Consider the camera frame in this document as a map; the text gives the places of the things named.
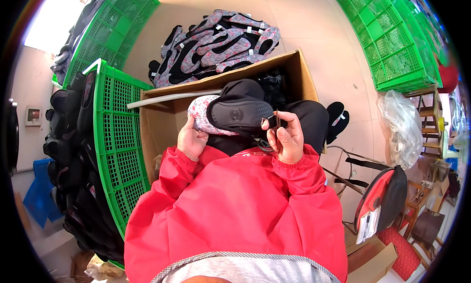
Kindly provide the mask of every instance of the red jacket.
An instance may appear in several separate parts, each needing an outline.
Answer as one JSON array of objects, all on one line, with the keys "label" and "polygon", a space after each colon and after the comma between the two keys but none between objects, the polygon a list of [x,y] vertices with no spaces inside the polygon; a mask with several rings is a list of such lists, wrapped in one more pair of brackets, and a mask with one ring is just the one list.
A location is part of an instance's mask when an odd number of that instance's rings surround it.
[{"label": "red jacket", "polygon": [[295,164],[258,147],[229,157],[206,146],[198,162],[172,147],[162,159],[126,227],[131,283],[211,251],[305,256],[346,281],[342,208],[310,145]]}]

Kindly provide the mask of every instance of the red cushion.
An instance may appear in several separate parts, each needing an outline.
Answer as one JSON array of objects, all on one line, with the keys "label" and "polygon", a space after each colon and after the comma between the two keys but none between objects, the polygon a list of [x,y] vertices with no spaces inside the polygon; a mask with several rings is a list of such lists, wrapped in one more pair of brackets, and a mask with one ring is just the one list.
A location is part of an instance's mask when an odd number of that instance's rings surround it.
[{"label": "red cushion", "polygon": [[413,246],[393,228],[386,228],[377,235],[385,245],[392,242],[396,248],[397,260],[392,265],[392,269],[402,280],[407,281],[420,264],[420,258],[412,249]]}]

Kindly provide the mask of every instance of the cardboard box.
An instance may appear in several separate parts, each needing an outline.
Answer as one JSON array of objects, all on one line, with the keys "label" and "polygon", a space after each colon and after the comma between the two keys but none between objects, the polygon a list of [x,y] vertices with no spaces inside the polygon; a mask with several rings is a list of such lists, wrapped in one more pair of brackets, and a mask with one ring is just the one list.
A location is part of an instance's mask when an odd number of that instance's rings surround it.
[{"label": "cardboard box", "polygon": [[449,186],[450,180],[448,180],[448,176],[446,176],[443,182],[436,181],[435,183],[433,183],[426,207],[431,211],[439,212],[443,196],[448,190]]},{"label": "cardboard box", "polygon": [[[203,80],[145,91],[142,93],[141,99],[220,89],[231,81],[250,78],[276,67],[284,68],[286,82],[293,98],[296,100],[318,101],[315,86],[301,49]],[[178,132],[186,123],[186,110],[193,99],[194,97],[176,99],[140,107],[142,152],[150,183],[155,181],[154,169],[156,164],[154,158],[162,154],[168,147],[177,144]]]},{"label": "cardboard box", "polygon": [[347,283],[376,283],[391,269],[397,259],[396,249],[386,246],[373,236],[356,245],[356,235],[345,228],[345,247],[348,256]]}]

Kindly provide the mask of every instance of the paper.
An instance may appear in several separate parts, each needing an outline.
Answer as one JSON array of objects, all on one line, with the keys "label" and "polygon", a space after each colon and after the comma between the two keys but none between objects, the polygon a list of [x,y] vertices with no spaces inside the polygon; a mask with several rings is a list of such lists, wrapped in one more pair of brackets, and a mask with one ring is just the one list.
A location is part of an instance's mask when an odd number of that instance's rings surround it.
[{"label": "paper", "polygon": [[374,211],[368,211],[360,218],[360,228],[356,237],[356,244],[365,242],[366,239],[372,237],[378,230],[378,221],[381,214],[381,205]]}]

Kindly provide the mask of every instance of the hand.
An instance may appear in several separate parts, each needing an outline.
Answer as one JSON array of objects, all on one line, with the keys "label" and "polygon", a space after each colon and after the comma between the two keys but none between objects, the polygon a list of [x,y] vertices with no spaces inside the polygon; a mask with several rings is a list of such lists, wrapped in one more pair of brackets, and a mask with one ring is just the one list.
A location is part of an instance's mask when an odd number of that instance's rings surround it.
[{"label": "hand", "polygon": [[185,153],[191,160],[197,161],[203,153],[203,149],[208,142],[208,133],[197,131],[193,128],[195,118],[188,116],[188,121],[178,134],[177,148]]},{"label": "hand", "polygon": [[301,130],[301,123],[298,116],[290,112],[279,111],[280,119],[288,122],[288,127],[280,127],[276,131],[276,136],[281,145],[276,144],[275,132],[268,129],[268,121],[262,122],[262,129],[267,131],[267,139],[270,146],[278,154],[278,159],[286,163],[296,163],[302,158],[304,136]]}]

